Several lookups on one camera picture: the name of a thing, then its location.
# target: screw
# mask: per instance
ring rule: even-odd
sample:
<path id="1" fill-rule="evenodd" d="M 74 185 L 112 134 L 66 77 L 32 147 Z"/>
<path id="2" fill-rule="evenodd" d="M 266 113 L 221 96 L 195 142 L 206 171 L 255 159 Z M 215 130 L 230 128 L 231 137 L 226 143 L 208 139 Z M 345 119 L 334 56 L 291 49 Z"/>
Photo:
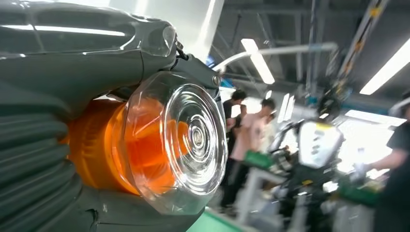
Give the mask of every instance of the screw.
<path id="1" fill-rule="evenodd" d="M 219 84 L 220 84 L 220 77 L 219 77 L 219 76 L 213 76 L 212 82 L 213 82 L 216 86 L 219 86 Z"/>

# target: white pipe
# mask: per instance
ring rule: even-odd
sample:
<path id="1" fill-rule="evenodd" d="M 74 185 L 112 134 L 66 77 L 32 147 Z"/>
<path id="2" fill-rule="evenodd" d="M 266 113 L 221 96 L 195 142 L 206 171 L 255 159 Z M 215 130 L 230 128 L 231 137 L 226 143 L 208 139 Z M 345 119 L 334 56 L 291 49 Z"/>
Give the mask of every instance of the white pipe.
<path id="1" fill-rule="evenodd" d="M 288 47 L 273 47 L 267 49 L 260 49 L 257 52 L 241 52 L 233 55 L 226 60 L 222 61 L 220 64 L 213 68 L 214 71 L 218 71 L 226 67 L 227 65 L 240 60 L 245 57 L 250 57 L 254 54 L 261 55 L 282 55 L 282 54 L 293 54 L 293 53 L 308 53 L 308 52 L 322 52 L 322 51 L 335 51 L 338 49 L 336 43 L 321 43 L 321 44 L 311 44 L 311 45 L 297 45 Z"/>

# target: glove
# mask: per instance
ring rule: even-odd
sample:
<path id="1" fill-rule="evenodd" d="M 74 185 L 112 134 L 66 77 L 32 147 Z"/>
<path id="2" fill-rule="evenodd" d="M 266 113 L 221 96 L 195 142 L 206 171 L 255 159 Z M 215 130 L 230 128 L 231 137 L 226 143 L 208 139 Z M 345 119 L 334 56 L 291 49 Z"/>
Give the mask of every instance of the glove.
<path id="1" fill-rule="evenodd" d="M 354 171 L 349 175 L 350 182 L 353 184 L 363 185 L 366 180 L 366 174 L 372 170 L 370 164 L 357 163 L 353 165 Z"/>

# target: ribbed hose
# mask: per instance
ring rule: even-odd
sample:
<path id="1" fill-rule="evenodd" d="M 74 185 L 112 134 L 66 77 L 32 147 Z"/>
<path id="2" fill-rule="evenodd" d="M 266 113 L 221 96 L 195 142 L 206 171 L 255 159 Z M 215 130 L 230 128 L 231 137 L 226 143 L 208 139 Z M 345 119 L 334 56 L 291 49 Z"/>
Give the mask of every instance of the ribbed hose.
<path id="1" fill-rule="evenodd" d="M 0 231 L 45 231 L 74 205 L 81 180 L 51 114 L 0 113 Z"/>

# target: clear plastic cover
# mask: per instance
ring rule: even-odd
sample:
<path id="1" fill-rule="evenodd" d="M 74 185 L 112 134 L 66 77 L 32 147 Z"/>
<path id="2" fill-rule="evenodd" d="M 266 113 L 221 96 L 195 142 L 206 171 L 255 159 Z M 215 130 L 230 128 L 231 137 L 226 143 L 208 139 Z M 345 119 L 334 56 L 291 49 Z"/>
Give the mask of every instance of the clear plastic cover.
<path id="1" fill-rule="evenodd" d="M 127 179 L 163 214 L 197 214 L 225 170 L 225 127 L 216 103 L 189 79 L 160 72 L 124 110 L 121 150 Z"/>

